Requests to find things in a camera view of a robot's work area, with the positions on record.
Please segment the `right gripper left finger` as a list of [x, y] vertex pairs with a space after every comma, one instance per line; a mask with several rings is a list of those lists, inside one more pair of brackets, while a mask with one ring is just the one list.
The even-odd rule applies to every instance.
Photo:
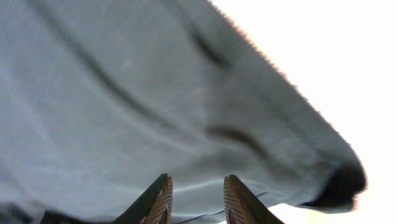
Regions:
[[171, 224], [172, 178], [161, 174], [112, 224]]

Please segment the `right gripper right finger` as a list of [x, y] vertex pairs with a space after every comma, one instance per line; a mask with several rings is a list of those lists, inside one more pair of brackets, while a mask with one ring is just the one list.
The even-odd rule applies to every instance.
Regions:
[[284, 224], [236, 175], [224, 178], [223, 202], [227, 224]]

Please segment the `black t-shirt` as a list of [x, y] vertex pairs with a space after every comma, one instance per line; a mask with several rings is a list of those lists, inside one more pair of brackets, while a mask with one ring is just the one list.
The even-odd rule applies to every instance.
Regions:
[[225, 220], [238, 176], [267, 207], [345, 213], [349, 144], [208, 1], [1, 2], [1, 221], [118, 217], [161, 174], [172, 221]]

